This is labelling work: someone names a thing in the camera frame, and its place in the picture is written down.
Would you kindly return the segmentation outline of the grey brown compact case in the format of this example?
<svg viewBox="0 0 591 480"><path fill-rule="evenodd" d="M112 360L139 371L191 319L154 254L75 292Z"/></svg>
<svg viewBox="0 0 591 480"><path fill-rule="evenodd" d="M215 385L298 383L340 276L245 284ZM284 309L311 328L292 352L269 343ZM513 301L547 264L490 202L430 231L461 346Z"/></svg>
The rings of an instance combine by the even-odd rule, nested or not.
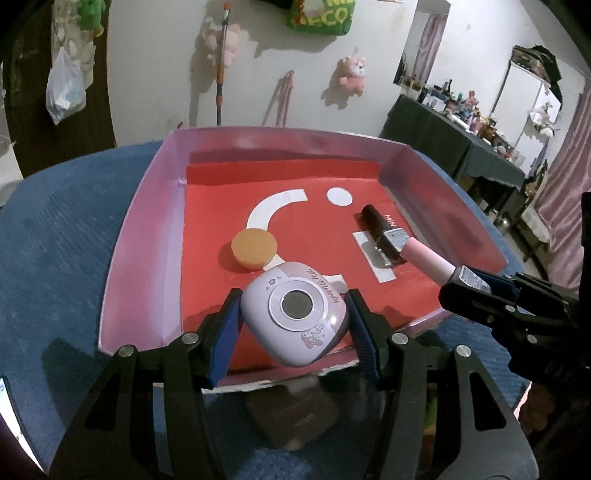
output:
<svg viewBox="0 0 591 480"><path fill-rule="evenodd" d="M303 376L249 392L246 406L273 447L297 451L339 418L339 407L317 376Z"/></svg>

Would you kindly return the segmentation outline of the blue textured table cloth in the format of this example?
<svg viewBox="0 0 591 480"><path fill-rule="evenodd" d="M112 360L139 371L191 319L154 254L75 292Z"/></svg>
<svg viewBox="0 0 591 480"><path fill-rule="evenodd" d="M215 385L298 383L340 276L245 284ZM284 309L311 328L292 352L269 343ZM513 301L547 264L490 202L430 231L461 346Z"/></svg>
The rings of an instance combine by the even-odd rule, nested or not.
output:
<svg viewBox="0 0 591 480"><path fill-rule="evenodd" d="M1 372L43 465L107 364L96 348L107 270L157 149L157 142L119 147L42 170L1 211ZM228 477L360 478L379 397L363 389L358 368L324 376L322 385L367 407L295 452L266 445L242 394L212 397L207 413Z"/></svg>

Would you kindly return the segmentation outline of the pink mini camera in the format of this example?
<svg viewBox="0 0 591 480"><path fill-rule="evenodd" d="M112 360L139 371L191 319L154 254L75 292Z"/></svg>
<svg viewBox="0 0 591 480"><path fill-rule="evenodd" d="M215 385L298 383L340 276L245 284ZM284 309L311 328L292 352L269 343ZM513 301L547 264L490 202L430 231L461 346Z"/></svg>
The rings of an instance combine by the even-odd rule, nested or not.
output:
<svg viewBox="0 0 591 480"><path fill-rule="evenodd" d="M331 282L300 262L273 267L246 286L240 313L277 363L308 366L342 340L349 327L346 302Z"/></svg>

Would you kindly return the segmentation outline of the pink curtain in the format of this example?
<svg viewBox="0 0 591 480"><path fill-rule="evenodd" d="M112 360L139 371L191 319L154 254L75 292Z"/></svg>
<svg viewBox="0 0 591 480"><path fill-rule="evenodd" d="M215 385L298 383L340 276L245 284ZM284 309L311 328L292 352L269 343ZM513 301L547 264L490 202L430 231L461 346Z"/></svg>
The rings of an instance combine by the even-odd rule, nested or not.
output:
<svg viewBox="0 0 591 480"><path fill-rule="evenodd" d="M589 190L590 86L586 85L535 206L550 235L549 281L572 292L579 290L583 270L581 196Z"/></svg>

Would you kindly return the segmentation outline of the pink cardboard box tray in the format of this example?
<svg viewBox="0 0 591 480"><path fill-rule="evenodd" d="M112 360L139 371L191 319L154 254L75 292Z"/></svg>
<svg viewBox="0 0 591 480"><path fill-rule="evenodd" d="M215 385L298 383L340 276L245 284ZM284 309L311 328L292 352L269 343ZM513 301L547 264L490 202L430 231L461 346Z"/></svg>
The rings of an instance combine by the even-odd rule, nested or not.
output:
<svg viewBox="0 0 591 480"><path fill-rule="evenodd" d="M266 229L276 261L310 265L359 289L397 328L446 315L436 284L410 264L384 269L360 218L375 206L449 262L503 271L503 239L436 164L367 136L266 127L177 130L155 146L125 215L104 290L98 347L170 343L252 281L231 254L246 228Z"/></svg>

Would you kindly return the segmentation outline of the green tote bag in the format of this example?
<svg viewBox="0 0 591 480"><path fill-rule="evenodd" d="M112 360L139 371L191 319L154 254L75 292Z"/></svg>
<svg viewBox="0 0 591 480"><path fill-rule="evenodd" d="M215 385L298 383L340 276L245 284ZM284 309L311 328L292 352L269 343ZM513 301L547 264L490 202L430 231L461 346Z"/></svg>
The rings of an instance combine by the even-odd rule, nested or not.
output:
<svg viewBox="0 0 591 480"><path fill-rule="evenodd" d="M303 33L345 36L355 9L355 0L298 0L287 13L287 26Z"/></svg>

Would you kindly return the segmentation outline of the pink hanger on wall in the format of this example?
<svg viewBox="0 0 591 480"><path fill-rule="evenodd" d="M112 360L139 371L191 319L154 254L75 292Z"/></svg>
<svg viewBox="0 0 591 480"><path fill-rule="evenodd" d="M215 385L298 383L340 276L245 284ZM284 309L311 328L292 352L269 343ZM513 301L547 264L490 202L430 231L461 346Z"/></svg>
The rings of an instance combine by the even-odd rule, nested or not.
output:
<svg viewBox="0 0 591 480"><path fill-rule="evenodd" d="M266 113L263 116L263 126L266 126L267 121L270 119L271 109L276 106L276 127L286 127L288 109L290 109L290 97L294 90L294 70L287 72L283 78L276 83L276 89L273 91L271 96L270 104L266 108Z"/></svg>

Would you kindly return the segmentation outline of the orange sponge puff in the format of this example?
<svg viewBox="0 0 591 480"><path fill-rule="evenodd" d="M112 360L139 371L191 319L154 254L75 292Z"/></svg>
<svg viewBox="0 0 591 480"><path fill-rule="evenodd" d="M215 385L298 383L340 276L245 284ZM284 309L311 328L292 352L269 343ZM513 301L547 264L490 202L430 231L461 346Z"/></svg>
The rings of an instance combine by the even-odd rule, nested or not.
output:
<svg viewBox="0 0 591 480"><path fill-rule="evenodd" d="M260 270L276 255L276 237L263 229L246 228L232 238L230 249L240 266L252 271Z"/></svg>

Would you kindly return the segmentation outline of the green plush toy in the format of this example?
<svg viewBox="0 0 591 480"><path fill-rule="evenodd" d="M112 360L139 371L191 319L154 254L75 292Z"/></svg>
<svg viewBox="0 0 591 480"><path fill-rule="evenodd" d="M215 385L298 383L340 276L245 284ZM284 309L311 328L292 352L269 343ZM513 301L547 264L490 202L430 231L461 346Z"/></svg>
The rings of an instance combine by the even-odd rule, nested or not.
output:
<svg viewBox="0 0 591 480"><path fill-rule="evenodd" d="M79 0L77 2L78 24L81 30L90 31L94 37L104 32L102 16L106 11L104 0Z"/></svg>

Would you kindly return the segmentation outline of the white plastic bag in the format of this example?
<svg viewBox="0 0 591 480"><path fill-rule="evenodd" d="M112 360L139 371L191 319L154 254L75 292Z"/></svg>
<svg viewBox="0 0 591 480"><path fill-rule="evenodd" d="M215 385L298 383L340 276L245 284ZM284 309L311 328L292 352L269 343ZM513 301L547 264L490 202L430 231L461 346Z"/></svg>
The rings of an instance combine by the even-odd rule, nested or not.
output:
<svg viewBox="0 0 591 480"><path fill-rule="evenodd" d="M49 71L46 87L46 109L54 125L83 110L86 106L84 75L61 47Z"/></svg>

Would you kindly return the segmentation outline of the orange grey mop stick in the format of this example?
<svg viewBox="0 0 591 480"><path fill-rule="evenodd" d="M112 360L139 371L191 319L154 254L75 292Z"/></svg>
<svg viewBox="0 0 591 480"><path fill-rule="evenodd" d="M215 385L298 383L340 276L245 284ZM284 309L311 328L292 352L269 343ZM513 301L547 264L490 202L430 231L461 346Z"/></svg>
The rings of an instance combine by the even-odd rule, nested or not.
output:
<svg viewBox="0 0 591 480"><path fill-rule="evenodd" d="M222 123L222 102L223 102L223 81L225 70L225 43L228 35L229 15L231 12L231 5L226 2L223 6L223 18L221 22L221 39L218 44L218 56L216 61L216 125L221 126Z"/></svg>

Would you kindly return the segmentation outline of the dark green covered side table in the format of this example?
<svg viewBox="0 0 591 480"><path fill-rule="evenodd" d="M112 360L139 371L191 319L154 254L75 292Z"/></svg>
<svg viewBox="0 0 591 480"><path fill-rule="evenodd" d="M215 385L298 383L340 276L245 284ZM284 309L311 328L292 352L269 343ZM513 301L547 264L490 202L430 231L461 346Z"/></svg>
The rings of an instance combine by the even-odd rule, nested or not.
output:
<svg viewBox="0 0 591 480"><path fill-rule="evenodd" d="M484 140L404 95L391 107L381 137L428 156L456 182L472 179L469 190L498 212L525 180L520 168Z"/></svg>

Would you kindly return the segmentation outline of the dark wooden door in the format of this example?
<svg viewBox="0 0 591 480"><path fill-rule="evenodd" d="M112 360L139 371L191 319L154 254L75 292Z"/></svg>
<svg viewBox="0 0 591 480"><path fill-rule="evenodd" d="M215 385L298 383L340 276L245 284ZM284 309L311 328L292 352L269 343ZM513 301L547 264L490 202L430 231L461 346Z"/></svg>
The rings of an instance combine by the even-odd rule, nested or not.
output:
<svg viewBox="0 0 591 480"><path fill-rule="evenodd" d="M1 99L23 176L111 149L108 1L4 1Z"/></svg>

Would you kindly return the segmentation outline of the pink plush toy on wall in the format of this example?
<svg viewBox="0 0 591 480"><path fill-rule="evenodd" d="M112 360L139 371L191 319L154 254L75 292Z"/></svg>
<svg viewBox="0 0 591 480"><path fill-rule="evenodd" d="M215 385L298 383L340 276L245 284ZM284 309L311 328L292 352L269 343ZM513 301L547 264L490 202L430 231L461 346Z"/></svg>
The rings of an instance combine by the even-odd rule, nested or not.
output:
<svg viewBox="0 0 591 480"><path fill-rule="evenodd" d="M349 95L362 96L365 90L366 59L348 56L341 61L339 86Z"/></svg>

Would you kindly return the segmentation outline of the pink nail polish bottle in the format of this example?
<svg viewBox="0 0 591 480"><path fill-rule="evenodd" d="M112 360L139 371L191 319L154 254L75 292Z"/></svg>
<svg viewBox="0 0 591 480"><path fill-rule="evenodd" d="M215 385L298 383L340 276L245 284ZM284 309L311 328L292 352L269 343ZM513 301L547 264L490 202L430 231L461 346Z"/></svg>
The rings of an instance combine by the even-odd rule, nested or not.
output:
<svg viewBox="0 0 591 480"><path fill-rule="evenodd" d="M401 256L443 287L452 279L485 293L491 293L490 285L465 265L456 267L434 250L410 238L401 251Z"/></svg>

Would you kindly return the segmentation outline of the pink bear plush behind stick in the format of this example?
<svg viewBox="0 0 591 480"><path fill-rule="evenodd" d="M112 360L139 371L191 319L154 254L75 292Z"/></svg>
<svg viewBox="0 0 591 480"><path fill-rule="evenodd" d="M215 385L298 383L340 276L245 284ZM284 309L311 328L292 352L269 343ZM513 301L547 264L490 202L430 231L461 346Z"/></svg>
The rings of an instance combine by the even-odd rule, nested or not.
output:
<svg viewBox="0 0 591 480"><path fill-rule="evenodd" d="M211 17L207 17L202 24L200 38L204 40L208 61L215 66L222 53L223 65L228 68L238 55L240 43L249 39L249 32L235 23L230 24L226 32L223 33L221 25L215 24Z"/></svg>

